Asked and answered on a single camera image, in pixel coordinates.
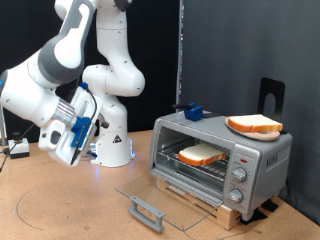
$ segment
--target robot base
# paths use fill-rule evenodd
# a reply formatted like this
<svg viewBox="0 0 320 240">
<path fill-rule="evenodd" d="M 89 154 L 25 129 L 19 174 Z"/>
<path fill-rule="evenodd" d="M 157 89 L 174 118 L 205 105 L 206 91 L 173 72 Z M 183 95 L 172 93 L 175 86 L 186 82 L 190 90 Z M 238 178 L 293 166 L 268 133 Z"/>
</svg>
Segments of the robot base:
<svg viewBox="0 0 320 240">
<path fill-rule="evenodd" d="M 131 139 L 126 131 L 120 133 L 100 132 L 95 144 L 96 159 L 93 164 L 104 167 L 121 167 L 130 163 L 135 157 L 132 152 Z"/>
</svg>

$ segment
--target cable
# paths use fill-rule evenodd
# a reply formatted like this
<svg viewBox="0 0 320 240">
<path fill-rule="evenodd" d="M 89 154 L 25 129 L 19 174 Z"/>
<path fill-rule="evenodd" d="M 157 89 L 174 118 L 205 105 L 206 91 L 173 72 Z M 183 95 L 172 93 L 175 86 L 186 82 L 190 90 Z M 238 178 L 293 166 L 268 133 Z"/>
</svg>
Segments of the cable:
<svg viewBox="0 0 320 240">
<path fill-rule="evenodd" d="M 35 125 L 35 124 L 32 124 L 31 127 L 29 127 L 29 129 L 28 129 L 27 131 L 25 131 L 24 134 L 22 134 L 22 136 L 19 138 L 19 140 L 18 140 L 18 141 L 13 145 L 13 147 L 9 150 L 9 152 L 7 153 L 6 157 L 5 157 L 4 160 L 3 160 L 2 166 L 1 166 L 1 168 L 0 168 L 0 173 L 2 172 L 3 166 L 4 166 L 4 164 L 6 163 L 7 157 L 10 155 L 11 151 L 15 148 L 15 146 L 17 146 L 18 142 L 23 139 L 23 137 L 27 134 L 27 132 L 29 132 L 29 130 L 30 130 L 31 128 L 33 128 L 34 125 Z"/>
<path fill-rule="evenodd" d="M 94 116 L 96 115 L 96 112 L 97 112 L 97 102 L 96 102 L 96 99 L 94 98 L 94 96 L 92 95 L 92 92 L 89 90 L 89 88 L 86 89 L 87 92 L 91 95 L 93 101 L 94 101 L 94 112 L 92 114 L 92 117 L 90 118 L 90 121 L 87 122 L 86 126 L 82 129 L 82 132 L 80 134 L 80 138 L 79 138 L 79 141 L 77 143 L 77 147 L 76 147 L 76 150 L 74 151 L 74 154 L 73 154 L 73 157 L 72 157 L 72 160 L 71 160 L 71 165 L 73 165 L 73 163 L 75 162 L 75 160 L 77 159 L 80 151 L 79 151 L 79 146 L 80 146 L 80 142 L 81 142 L 81 139 L 82 139 L 82 135 L 84 133 L 84 130 L 87 129 L 87 127 L 89 126 L 89 124 L 92 123 L 92 119 L 94 118 Z"/>
<path fill-rule="evenodd" d="M 4 148 L 4 149 L 2 149 L 2 150 L 3 150 L 3 151 L 0 152 L 0 154 L 3 153 L 4 155 L 7 155 L 7 154 L 9 154 L 9 152 L 10 152 L 10 149 L 9 149 L 9 148 Z"/>
<path fill-rule="evenodd" d="M 77 78 L 76 86 L 69 93 L 69 96 L 67 97 L 66 102 L 71 103 L 72 98 L 73 98 L 74 94 L 76 93 L 77 88 L 79 87 L 79 82 L 81 81 L 80 78 L 81 78 L 81 75 Z"/>
</svg>

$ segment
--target toaster oven knob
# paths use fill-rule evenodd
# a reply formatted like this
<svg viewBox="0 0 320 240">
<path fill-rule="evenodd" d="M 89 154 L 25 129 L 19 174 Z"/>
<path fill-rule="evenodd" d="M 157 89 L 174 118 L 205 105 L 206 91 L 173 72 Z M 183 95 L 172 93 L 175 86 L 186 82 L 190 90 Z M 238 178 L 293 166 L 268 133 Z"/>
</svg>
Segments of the toaster oven knob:
<svg viewBox="0 0 320 240">
<path fill-rule="evenodd" d="M 233 189 L 231 192 L 229 192 L 227 197 L 236 203 L 240 203 L 243 199 L 242 193 L 237 189 Z"/>
<path fill-rule="evenodd" d="M 235 179 L 239 180 L 240 182 L 243 182 L 247 178 L 247 173 L 243 168 L 237 168 L 232 172 L 232 175 Z"/>
</svg>

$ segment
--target toaster oven control panel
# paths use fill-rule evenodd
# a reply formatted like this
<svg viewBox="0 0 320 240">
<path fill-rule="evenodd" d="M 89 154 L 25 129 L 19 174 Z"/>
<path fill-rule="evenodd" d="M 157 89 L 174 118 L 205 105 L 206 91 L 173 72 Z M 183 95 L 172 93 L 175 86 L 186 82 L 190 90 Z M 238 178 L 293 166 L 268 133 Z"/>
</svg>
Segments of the toaster oven control panel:
<svg viewBox="0 0 320 240">
<path fill-rule="evenodd" d="M 236 153 L 230 163 L 231 174 L 225 201 L 229 207 L 244 213 L 247 211 L 251 194 L 255 161 L 253 158 Z"/>
</svg>

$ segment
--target glass panel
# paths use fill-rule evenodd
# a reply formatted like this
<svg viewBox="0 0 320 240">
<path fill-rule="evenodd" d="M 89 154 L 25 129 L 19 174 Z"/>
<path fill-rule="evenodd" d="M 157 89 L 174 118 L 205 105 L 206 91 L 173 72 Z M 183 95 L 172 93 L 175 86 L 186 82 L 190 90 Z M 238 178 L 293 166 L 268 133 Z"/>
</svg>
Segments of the glass panel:
<svg viewBox="0 0 320 240">
<path fill-rule="evenodd" d="M 179 160 L 178 153 L 181 150 L 201 143 L 225 152 L 226 159 L 202 166 L 191 166 Z M 157 165 L 161 165 L 175 172 L 175 174 L 188 177 L 222 194 L 230 153 L 231 151 L 227 148 L 162 127 L 155 162 Z"/>
<path fill-rule="evenodd" d="M 128 198 L 136 195 L 143 201 L 166 213 L 163 220 L 182 231 L 193 227 L 215 210 L 213 206 L 185 193 L 181 189 L 173 186 L 170 187 L 162 179 L 159 179 L 157 183 L 157 177 L 151 173 L 117 187 L 116 190 Z M 148 218 L 153 221 L 155 220 L 154 216 L 148 211 L 141 209 L 141 207 L 138 209 Z"/>
</svg>

